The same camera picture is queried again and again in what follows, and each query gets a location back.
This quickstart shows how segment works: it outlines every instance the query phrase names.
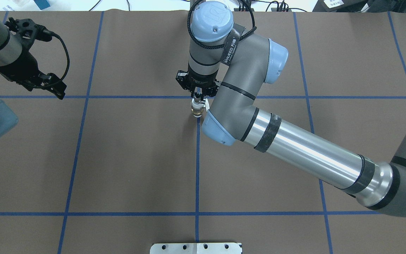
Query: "gray robot arm segment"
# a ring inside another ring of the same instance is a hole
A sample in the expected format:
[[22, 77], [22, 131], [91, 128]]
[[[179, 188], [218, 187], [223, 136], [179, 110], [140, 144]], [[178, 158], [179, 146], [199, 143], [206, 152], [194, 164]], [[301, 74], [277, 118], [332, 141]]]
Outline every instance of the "gray robot arm segment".
[[[35, 24], [31, 19], [0, 21], [0, 74], [8, 81], [14, 81], [28, 91], [47, 90], [59, 99], [65, 96], [66, 85], [63, 83], [69, 69], [69, 55], [61, 37], [46, 27]], [[44, 74], [38, 69], [37, 60], [29, 53], [35, 40], [49, 42], [52, 37], [60, 40], [66, 52], [67, 67], [63, 77], [53, 73]]]
[[[339, 188], [371, 210], [406, 217], [406, 137], [391, 163], [374, 163], [253, 106], [263, 82], [274, 82], [276, 79], [268, 76], [279, 74], [284, 65], [271, 68], [272, 43], [252, 35], [239, 44], [202, 131], [225, 145], [245, 141]], [[222, 50], [200, 48], [191, 42], [190, 54], [190, 61], [205, 66], [218, 63]], [[287, 59], [287, 55], [280, 57], [283, 62]], [[195, 63], [190, 66], [205, 69]]]

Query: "blue tape line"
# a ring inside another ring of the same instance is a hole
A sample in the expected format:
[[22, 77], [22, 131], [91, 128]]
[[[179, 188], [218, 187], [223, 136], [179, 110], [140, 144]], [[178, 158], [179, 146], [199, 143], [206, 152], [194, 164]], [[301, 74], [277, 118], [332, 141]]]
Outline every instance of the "blue tape line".
[[121, 216], [121, 217], [152, 217], [152, 216], [194, 216], [195, 212], [69, 212], [68, 216]]
[[[0, 98], [22, 98], [22, 99], [55, 99], [53, 95], [0, 95]], [[65, 99], [87, 98], [87, 95], [66, 95]], [[189, 96], [174, 95], [90, 95], [89, 98], [95, 99], [189, 99]], [[306, 96], [300, 95], [279, 95], [279, 96], [258, 96], [257, 99], [305, 99]], [[309, 95], [310, 99], [406, 99], [406, 96], [349, 96], [349, 95]]]
[[405, 61], [403, 60], [402, 52], [400, 50], [399, 42], [398, 42], [398, 37], [396, 36], [396, 30], [394, 30], [394, 25], [393, 25], [393, 19], [391, 18], [391, 13], [388, 11], [388, 19], [389, 19], [389, 24], [391, 25], [391, 30], [393, 31], [393, 37], [394, 37], [394, 42], [396, 42], [396, 48], [398, 49], [399, 57], [402, 62], [403, 69], [405, 71], [405, 76], [406, 76], [406, 65]]
[[0, 216], [63, 216], [63, 212], [0, 212]]
[[299, 95], [281, 95], [281, 96], [273, 96], [273, 95], [263, 95], [263, 96], [256, 96], [257, 99], [305, 99], [306, 96], [299, 96]]
[[[300, 67], [302, 69], [303, 87], [305, 89], [306, 107], [308, 108], [309, 126], [311, 127], [311, 132], [314, 133], [313, 116], [311, 115], [311, 105], [309, 104], [308, 86], [306, 84], [306, 75], [305, 68], [303, 65], [302, 48], [300, 45], [299, 27], [297, 24], [297, 16], [295, 15], [295, 12], [293, 13], [293, 16], [295, 25], [295, 35], [297, 37], [297, 46], [299, 48]], [[333, 254], [332, 237], [330, 234], [330, 225], [328, 223], [327, 206], [325, 204], [324, 186], [322, 185], [322, 180], [319, 180], [319, 186], [320, 186], [320, 195], [322, 197], [322, 207], [324, 208], [325, 230], [327, 232], [328, 249], [330, 251], [330, 254]]]
[[197, 118], [197, 156], [195, 162], [195, 242], [198, 243], [200, 241], [198, 218], [200, 212], [200, 118]]
[[101, 12], [100, 26], [98, 27], [97, 42], [95, 43], [95, 51], [93, 53], [92, 69], [90, 70], [89, 83], [87, 86], [86, 101], [84, 103], [84, 110], [82, 112], [81, 127], [79, 128], [78, 143], [76, 145], [76, 153], [74, 155], [73, 170], [71, 172], [70, 185], [69, 185], [69, 189], [68, 189], [67, 202], [66, 202], [66, 207], [65, 207], [65, 215], [63, 216], [61, 237], [59, 239], [59, 247], [57, 250], [57, 254], [61, 254], [61, 252], [62, 252], [63, 237], [65, 235], [65, 230], [66, 230], [66, 225], [67, 225], [67, 217], [68, 217], [68, 211], [70, 208], [71, 193], [73, 191], [74, 176], [76, 174], [76, 166], [78, 164], [78, 155], [79, 155], [79, 150], [81, 148], [82, 132], [84, 130], [84, 123], [85, 123], [86, 114], [87, 114], [87, 106], [88, 106], [88, 101], [89, 101], [90, 89], [92, 88], [93, 70], [95, 69], [95, 61], [97, 60], [98, 44], [100, 43], [100, 35], [101, 35], [101, 28], [103, 26], [103, 18], [104, 18], [104, 12]]
[[305, 75], [305, 67], [303, 66], [303, 56], [302, 56], [302, 48], [300, 45], [299, 27], [297, 24], [297, 17], [295, 16], [295, 12], [293, 12], [293, 16], [294, 16], [295, 36], [297, 37], [297, 47], [299, 48], [300, 69], [302, 70], [303, 88], [305, 89], [306, 108], [308, 109], [309, 126], [311, 128], [311, 132], [314, 133], [313, 116], [311, 115], [311, 106], [309, 104], [308, 86], [306, 85], [306, 75]]
[[38, 6], [40, 10], [44, 10], [50, 7], [50, 3], [47, 0], [34, 0], [35, 4]]
[[324, 212], [200, 212], [200, 216], [296, 216], [323, 215]]
[[3, 23], [5, 23], [5, 21], [7, 20], [7, 17], [8, 17], [8, 11], [6, 11], [6, 14], [4, 15]]
[[176, 95], [91, 95], [90, 98], [127, 98], [127, 99], [190, 99], [190, 96]]
[[319, 180], [320, 196], [322, 199], [322, 208], [324, 210], [325, 229], [327, 232], [328, 250], [333, 254], [332, 234], [330, 233], [330, 224], [328, 223], [327, 204], [325, 203], [324, 184]]
[[[68, 212], [73, 217], [154, 217], [154, 216], [308, 216], [325, 212]], [[376, 211], [333, 211], [327, 215], [376, 215]], [[0, 212], [0, 216], [64, 216], [65, 212]]]

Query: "black cable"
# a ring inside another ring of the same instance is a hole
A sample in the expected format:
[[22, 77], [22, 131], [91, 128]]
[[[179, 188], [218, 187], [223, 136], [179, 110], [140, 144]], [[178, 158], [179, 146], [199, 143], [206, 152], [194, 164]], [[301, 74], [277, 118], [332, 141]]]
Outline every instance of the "black cable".
[[63, 79], [64, 79], [64, 78], [66, 77], [66, 75], [68, 74], [68, 70], [69, 70], [69, 68], [70, 68], [70, 56], [68, 55], [68, 50], [67, 50], [67, 47], [66, 47], [66, 45], [65, 45], [65, 42], [63, 42], [62, 38], [61, 38], [59, 35], [57, 35], [55, 32], [52, 32], [52, 31], [49, 31], [49, 30], [45, 30], [44, 32], [46, 32], [46, 31], [47, 31], [48, 34], [50, 34], [52, 37], [56, 37], [56, 38], [58, 38], [58, 39], [60, 40], [60, 42], [61, 42], [61, 44], [62, 44], [62, 46], [63, 46], [63, 50], [65, 51], [66, 58], [67, 58], [67, 67], [65, 68], [65, 72], [63, 73], [63, 75], [62, 75], [62, 77], [59, 79], [59, 81], [54, 82], [53, 84], [48, 84], [48, 85], [44, 85], [44, 86], [42, 86], [42, 85], [31, 85], [31, 84], [28, 84], [28, 83], [23, 84], [23, 85], [26, 85], [26, 86], [28, 86], [28, 87], [35, 88], [35, 89], [45, 89], [45, 88], [49, 88], [49, 87], [52, 87], [52, 86], [57, 85], [58, 83], [60, 83], [60, 82], [63, 81]]
[[98, 2], [92, 8], [90, 8], [89, 11], [93, 10], [93, 8], [95, 8], [100, 2], [101, 2], [101, 0], [98, 0]]
[[273, 4], [273, 3], [277, 4], [277, 9], [278, 9], [280, 3], [278, 1], [272, 1], [272, 2], [269, 2], [269, 5], [267, 6], [266, 11], [269, 9], [270, 5]]
[[304, 12], [307, 12], [306, 10], [301, 9], [301, 8], [286, 8], [286, 9], [282, 10], [282, 12], [287, 11], [287, 10], [303, 10]]
[[[189, 32], [190, 37], [192, 38], [192, 40], [195, 42], [195, 44], [199, 45], [202, 48], [205, 49], [218, 49], [218, 48], [223, 48], [225, 46], [225, 44], [221, 44], [221, 45], [216, 45], [216, 46], [207, 46], [204, 45], [203, 43], [201, 43], [200, 41], [197, 40], [197, 38], [195, 38], [195, 36], [192, 33], [192, 30], [190, 29], [190, 18], [192, 16], [192, 12], [195, 10], [195, 7], [197, 7], [197, 5], [201, 2], [202, 0], [197, 0], [192, 7], [190, 7], [189, 10], [189, 14], [187, 15], [187, 31]], [[245, 33], [244, 35], [242, 35], [239, 39], [239, 41], [247, 38], [248, 36], [252, 35], [253, 32], [256, 30], [256, 26], [255, 26], [255, 18], [253, 16], [253, 12], [252, 9], [247, 5], [247, 3], [245, 2], [246, 0], [241, 0], [245, 3], [246, 8], [248, 10], [248, 12], [250, 13], [250, 16], [252, 18], [252, 29], [250, 31], [248, 31], [247, 33]]]
[[252, 2], [270, 3], [270, 2], [267, 2], [267, 1], [261, 1], [261, 0], [252, 0]]

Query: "cylindrical arm tube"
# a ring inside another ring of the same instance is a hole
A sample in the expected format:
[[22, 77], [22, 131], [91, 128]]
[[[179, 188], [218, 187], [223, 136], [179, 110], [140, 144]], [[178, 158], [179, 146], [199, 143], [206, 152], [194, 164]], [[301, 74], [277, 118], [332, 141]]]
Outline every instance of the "cylindrical arm tube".
[[[260, 110], [245, 142], [257, 146], [270, 118]], [[359, 155], [284, 120], [266, 151], [341, 189], [353, 185], [362, 168]]]
[[22, 82], [39, 74], [36, 59], [0, 20], [0, 73], [9, 81]]

